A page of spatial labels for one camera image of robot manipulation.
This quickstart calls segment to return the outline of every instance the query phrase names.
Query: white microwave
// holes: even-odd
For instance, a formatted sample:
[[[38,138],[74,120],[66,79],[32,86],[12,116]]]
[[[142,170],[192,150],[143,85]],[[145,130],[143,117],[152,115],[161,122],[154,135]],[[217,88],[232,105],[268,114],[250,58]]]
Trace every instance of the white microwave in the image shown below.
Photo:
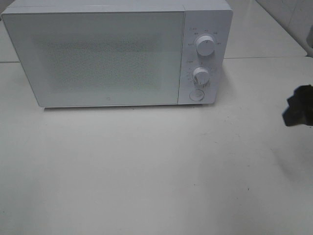
[[[42,107],[215,101],[224,0],[16,0],[1,15]]]

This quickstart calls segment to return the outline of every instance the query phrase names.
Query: table surface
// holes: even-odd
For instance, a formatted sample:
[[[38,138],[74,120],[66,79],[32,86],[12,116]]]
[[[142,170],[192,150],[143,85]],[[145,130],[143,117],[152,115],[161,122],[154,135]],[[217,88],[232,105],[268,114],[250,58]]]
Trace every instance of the table surface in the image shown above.
[[[311,235],[313,59],[225,59],[214,105],[40,108],[0,64],[1,235]]]
[[[227,0],[234,16],[225,58],[306,56],[306,51],[255,1]],[[0,22],[0,62],[18,61]]]

